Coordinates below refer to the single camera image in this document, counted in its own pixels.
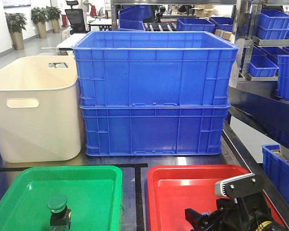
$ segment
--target green tray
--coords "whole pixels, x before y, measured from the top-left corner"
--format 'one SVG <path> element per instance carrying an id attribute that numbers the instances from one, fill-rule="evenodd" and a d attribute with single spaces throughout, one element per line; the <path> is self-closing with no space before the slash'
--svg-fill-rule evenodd
<path id="1" fill-rule="evenodd" d="M 67 196 L 70 231 L 118 231 L 122 171 L 115 166 L 33 167 L 15 179 L 0 201 L 0 231 L 48 231 L 47 200 Z"/>

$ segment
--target green knob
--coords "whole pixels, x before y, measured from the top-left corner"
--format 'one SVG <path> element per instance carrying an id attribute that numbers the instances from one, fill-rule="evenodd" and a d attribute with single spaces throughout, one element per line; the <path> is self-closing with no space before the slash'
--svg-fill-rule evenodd
<path id="1" fill-rule="evenodd" d="M 47 202 L 47 207 L 52 213 L 60 213 L 64 210 L 67 204 L 67 197 L 63 194 L 58 194 L 50 198 Z"/>

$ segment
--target office chair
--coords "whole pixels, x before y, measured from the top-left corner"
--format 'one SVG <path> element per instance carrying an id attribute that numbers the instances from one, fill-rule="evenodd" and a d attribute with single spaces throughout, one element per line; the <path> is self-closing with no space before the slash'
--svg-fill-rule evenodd
<path id="1" fill-rule="evenodd" d="M 78 1 L 66 0 L 66 4 L 68 6 L 71 6 L 71 9 L 65 10 L 67 19 L 69 20 L 71 24 L 71 28 L 72 28 L 72 30 L 70 31 L 70 34 L 72 35 L 74 33 L 88 33 L 88 31 L 86 30 L 84 19 L 83 19 L 82 9 L 73 9 L 73 6 L 78 5 Z"/>

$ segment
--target white plastic bin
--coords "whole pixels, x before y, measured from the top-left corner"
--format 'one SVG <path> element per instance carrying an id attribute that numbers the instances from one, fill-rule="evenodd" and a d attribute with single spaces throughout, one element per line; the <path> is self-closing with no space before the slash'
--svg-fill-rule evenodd
<path id="1" fill-rule="evenodd" d="M 75 157 L 84 134 L 78 103 L 73 56 L 24 57 L 1 69 L 2 158 L 36 162 Z"/>

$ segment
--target table surface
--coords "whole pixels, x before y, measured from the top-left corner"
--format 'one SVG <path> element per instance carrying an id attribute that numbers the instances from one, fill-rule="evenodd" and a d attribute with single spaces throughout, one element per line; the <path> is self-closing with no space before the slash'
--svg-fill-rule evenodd
<path id="1" fill-rule="evenodd" d="M 85 166 L 115 165 L 123 172 L 122 231 L 145 231 L 146 219 L 146 182 L 148 170 L 160 165 L 213 165 L 235 164 L 238 161 L 222 140 L 222 154 L 201 156 L 87 156 L 85 145 L 75 158 L 67 161 L 7 163 L 0 156 L 0 199 L 13 180 L 29 167 L 44 166 Z"/>
<path id="2" fill-rule="evenodd" d="M 92 26 L 102 26 L 102 25 L 111 26 L 111 18 L 108 18 L 108 19 L 97 18 L 93 22 L 90 22 L 89 24 Z"/>
<path id="3" fill-rule="evenodd" d="M 79 34 L 72 34 L 69 38 L 64 40 L 63 42 L 57 45 L 57 48 L 71 48 L 72 45 L 76 44 L 79 40 L 81 40 L 86 34 L 79 33 Z"/>

